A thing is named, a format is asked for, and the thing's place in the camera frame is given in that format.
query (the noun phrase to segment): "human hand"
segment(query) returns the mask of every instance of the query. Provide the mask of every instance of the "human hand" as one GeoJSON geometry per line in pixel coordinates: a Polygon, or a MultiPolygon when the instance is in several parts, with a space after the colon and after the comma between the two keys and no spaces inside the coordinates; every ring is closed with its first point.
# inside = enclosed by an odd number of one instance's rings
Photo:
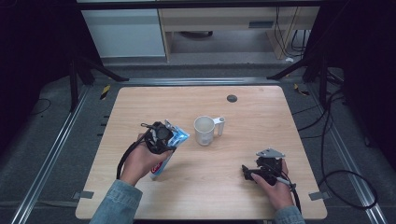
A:
{"type": "Polygon", "coordinates": [[[165,151],[161,155],[151,153],[145,143],[140,143],[125,160],[120,180],[134,186],[137,181],[149,173],[152,167],[166,160],[172,151],[165,151]]]}
{"type": "MultiPolygon", "coordinates": [[[[282,171],[285,175],[289,173],[285,160],[282,160],[282,171]]],[[[276,183],[271,186],[259,175],[252,173],[251,177],[253,177],[254,181],[265,191],[271,205],[276,210],[294,205],[288,185],[276,181],[276,183]]]]}

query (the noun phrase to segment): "person's right hand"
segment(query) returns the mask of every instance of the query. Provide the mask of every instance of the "person's right hand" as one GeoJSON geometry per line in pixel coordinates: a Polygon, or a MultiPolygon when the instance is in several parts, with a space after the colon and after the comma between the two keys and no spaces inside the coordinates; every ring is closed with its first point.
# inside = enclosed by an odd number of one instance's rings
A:
{"type": "MultiPolygon", "coordinates": [[[[285,175],[289,173],[285,160],[282,160],[282,171],[285,175]]],[[[294,205],[293,199],[291,198],[290,187],[288,185],[276,181],[276,183],[271,186],[261,176],[255,175],[253,173],[251,176],[268,195],[270,203],[276,209],[276,211],[294,205]]]]}

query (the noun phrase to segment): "person's left hand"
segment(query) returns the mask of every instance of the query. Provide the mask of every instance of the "person's left hand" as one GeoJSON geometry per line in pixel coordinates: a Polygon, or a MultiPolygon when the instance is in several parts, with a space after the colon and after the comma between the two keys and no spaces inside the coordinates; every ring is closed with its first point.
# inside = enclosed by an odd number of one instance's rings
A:
{"type": "Polygon", "coordinates": [[[140,143],[126,159],[120,180],[134,186],[137,181],[149,173],[152,167],[157,165],[159,162],[166,160],[172,155],[171,150],[165,151],[161,155],[151,153],[145,143],[140,143]]]}

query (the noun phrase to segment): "gray floor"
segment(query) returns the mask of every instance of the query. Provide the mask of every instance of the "gray floor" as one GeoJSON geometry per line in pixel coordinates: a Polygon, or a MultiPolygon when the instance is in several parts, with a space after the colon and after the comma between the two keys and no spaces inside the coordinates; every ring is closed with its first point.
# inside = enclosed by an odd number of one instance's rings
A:
{"type": "MultiPolygon", "coordinates": [[[[113,65],[108,68],[121,76],[141,78],[143,81],[164,81],[167,78],[181,77],[186,80],[203,78],[209,81],[201,84],[216,85],[217,83],[210,82],[211,78],[215,77],[226,78],[225,80],[228,81],[233,80],[233,84],[245,82],[244,84],[249,85],[252,84],[249,83],[250,81],[254,81],[256,85],[278,85],[285,92],[297,128],[311,124],[320,116],[320,106],[316,100],[318,83],[304,83],[301,79],[304,73],[303,68],[277,82],[266,80],[266,77],[280,72],[289,63],[284,60],[276,60],[268,43],[257,36],[264,38],[260,32],[251,32],[246,35],[236,32],[215,32],[212,37],[199,40],[180,35],[175,39],[176,43],[174,43],[174,51],[169,63],[136,63],[130,66],[113,65]],[[220,36],[224,39],[228,38],[227,45],[225,43],[224,45],[213,45],[219,46],[218,48],[197,47],[196,42],[202,46],[205,45],[204,42],[210,45],[209,42],[218,41],[217,38],[220,36]],[[297,92],[293,88],[294,83],[299,85],[300,91],[309,91],[310,94],[303,95],[297,92]]],[[[118,90],[126,85],[136,85],[135,83],[116,83],[99,73],[95,73],[95,77],[96,80],[92,86],[79,87],[80,92],[87,90],[85,103],[61,147],[60,154],[37,198],[39,203],[32,210],[27,223],[88,222],[75,217],[75,205],[78,200],[72,199],[72,195],[84,187],[100,144],[101,134],[105,130],[105,126],[102,124],[106,123],[106,116],[110,115],[118,90]],[[107,84],[111,85],[110,91],[105,100],[100,100],[103,87],[107,84]]],[[[43,112],[27,118],[20,134],[10,145],[11,153],[1,160],[0,223],[9,223],[13,218],[18,205],[21,204],[39,174],[52,145],[57,141],[58,133],[69,116],[70,91],[68,83],[68,77],[61,78],[48,84],[42,90],[40,98],[47,100],[39,100],[32,113],[43,112]]],[[[329,84],[330,92],[335,92],[338,88],[336,85],[329,84]]],[[[325,172],[346,169],[352,165],[352,168],[358,169],[375,187],[379,198],[378,207],[376,210],[361,211],[346,205],[332,194],[332,197],[325,201],[329,215],[324,220],[307,222],[386,223],[385,220],[388,223],[396,223],[396,187],[393,185],[396,175],[394,170],[388,165],[380,150],[367,147],[364,144],[364,135],[344,99],[339,99],[332,104],[332,120],[332,129],[326,133],[324,138],[325,172]],[[340,149],[340,145],[346,148],[348,154],[345,155],[345,151],[340,149]],[[352,162],[346,160],[349,155],[352,162]],[[378,214],[378,211],[379,214],[384,215],[384,218],[370,219],[370,217],[378,217],[375,215],[378,214]]],[[[322,178],[320,168],[321,139],[315,136],[321,135],[323,121],[300,132],[305,152],[317,181],[322,178]]],[[[360,194],[360,187],[364,185],[359,182],[353,184],[355,181],[348,175],[332,176],[329,178],[329,183],[339,194],[353,203],[361,204],[361,199],[364,199],[364,196],[360,194]]],[[[326,186],[321,186],[320,189],[328,190],[326,186]]],[[[152,223],[174,222],[152,221],[152,223]]],[[[221,223],[258,222],[223,221],[221,223]]]]}

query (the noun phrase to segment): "sleeve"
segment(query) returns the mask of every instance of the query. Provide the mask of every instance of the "sleeve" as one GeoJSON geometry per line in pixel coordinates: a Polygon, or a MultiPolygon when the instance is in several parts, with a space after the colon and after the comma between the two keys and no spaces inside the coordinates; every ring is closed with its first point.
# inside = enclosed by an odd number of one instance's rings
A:
{"type": "Polygon", "coordinates": [[[142,194],[139,189],[120,180],[115,180],[90,223],[131,224],[134,221],[142,194]]]}
{"type": "Polygon", "coordinates": [[[276,224],[304,224],[304,218],[296,206],[278,210],[275,214],[276,224]]]}

